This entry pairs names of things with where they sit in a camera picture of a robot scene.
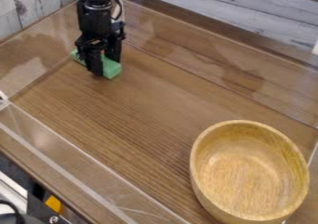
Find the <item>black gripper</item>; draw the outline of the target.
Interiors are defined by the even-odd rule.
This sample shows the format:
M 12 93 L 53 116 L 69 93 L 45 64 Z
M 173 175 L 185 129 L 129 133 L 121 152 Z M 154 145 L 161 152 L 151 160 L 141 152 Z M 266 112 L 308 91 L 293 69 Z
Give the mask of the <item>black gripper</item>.
M 121 62 L 125 22 L 119 19 L 123 5 L 119 0 L 78 0 L 81 36 L 75 42 L 79 53 L 86 51 L 89 71 L 103 75 L 101 51 L 115 62 Z

